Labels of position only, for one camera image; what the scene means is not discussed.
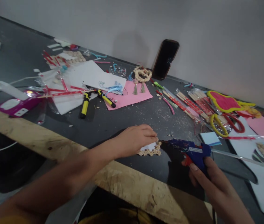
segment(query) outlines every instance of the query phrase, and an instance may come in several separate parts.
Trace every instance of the black phone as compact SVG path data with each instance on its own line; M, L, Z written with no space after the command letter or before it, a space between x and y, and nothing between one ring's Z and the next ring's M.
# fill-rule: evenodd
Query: black phone
M162 42L156 63L154 65L152 78L159 80L166 78L179 47L180 44L175 40L166 39Z

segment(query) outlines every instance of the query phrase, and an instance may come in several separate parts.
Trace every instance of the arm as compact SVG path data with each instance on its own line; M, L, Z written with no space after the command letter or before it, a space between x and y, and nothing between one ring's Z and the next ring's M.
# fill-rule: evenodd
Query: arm
M194 163L191 163L189 177L192 184L197 186L198 182L204 188L210 203L224 223L253 224L254 221L245 205L222 170L211 157L206 157L204 163L210 180Z
M67 160L0 205L0 218L19 215L33 223L69 201L110 161L137 154L141 147L157 141L148 125L133 126L117 137Z

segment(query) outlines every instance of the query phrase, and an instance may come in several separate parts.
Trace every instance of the hot glue gun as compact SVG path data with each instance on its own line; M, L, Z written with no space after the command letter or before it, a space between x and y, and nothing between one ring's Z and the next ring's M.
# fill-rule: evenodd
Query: hot glue gun
M186 166L194 163L205 175L207 169L204 165L203 158L211 155L211 147L201 143L200 146L195 145L194 142L171 139L167 141L173 148L180 150L186 155Z

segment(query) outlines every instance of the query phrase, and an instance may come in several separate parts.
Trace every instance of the blue sticky note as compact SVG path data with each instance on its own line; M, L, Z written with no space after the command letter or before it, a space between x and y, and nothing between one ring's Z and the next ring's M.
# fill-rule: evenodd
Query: blue sticky note
M200 136L203 139L203 142L209 146L221 145L215 132L201 133Z

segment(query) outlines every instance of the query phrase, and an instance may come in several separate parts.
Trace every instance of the white cable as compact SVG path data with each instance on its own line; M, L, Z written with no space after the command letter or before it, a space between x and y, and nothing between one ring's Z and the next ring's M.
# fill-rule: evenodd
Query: white cable
M13 144L11 144L11 145L9 145L9 146L0 149L0 151L5 150L5 149L7 149L7 148L10 148L10 147L12 147L13 145L15 145L16 143L18 143L18 142L14 142Z
M23 80L25 80L25 79L30 79L30 78L39 78L39 76L25 77L25 78L23 78L23 79L19 79L19 80L16 80L16 81L14 81L14 82L10 82L9 84L12 85L12 84L14 84L14 83L16 83L16 82L20 82L20 81L23 81Z

